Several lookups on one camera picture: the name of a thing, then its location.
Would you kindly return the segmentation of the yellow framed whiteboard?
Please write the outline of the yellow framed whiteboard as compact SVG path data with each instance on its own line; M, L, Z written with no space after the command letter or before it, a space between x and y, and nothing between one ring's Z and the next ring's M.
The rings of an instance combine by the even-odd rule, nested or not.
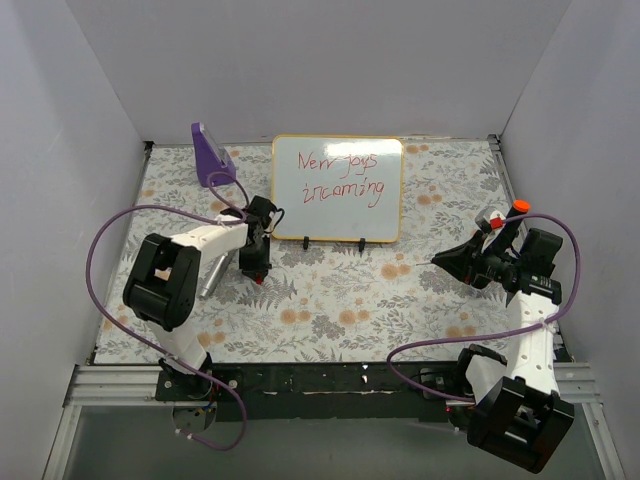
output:
M404 146L394 137L283 134L272 142L279 240L394 243L401 234Z

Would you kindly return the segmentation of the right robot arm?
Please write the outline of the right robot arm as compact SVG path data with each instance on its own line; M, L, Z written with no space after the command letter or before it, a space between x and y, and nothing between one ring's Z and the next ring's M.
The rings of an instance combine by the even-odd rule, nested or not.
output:
M468 443L539 473L574 420L573 405L560 397L553 367L556 329L547 321L562 301L562 287L551 274L563 240L532 228L511 256L516 235L511 227L498 234L478 231L432 262L476 289L501 285L511 328L533 329L510 338L506 355L478 344L464 348L452 383L460 395L475 400L466 427Z

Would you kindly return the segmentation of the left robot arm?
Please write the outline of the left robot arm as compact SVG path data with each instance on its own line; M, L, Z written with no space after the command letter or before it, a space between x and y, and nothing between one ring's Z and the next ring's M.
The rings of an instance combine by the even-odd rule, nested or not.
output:
M271 227L284 210L256 196L241 211L227 208L186 233L148 235L141 244L123 292L123 302L145 321L163 349L159 364L171 384L200 400L212 390L213 363L187 324L196 302L200 270L215 262L206 281L215 288L233 259L241 273L260 285L271 268Z

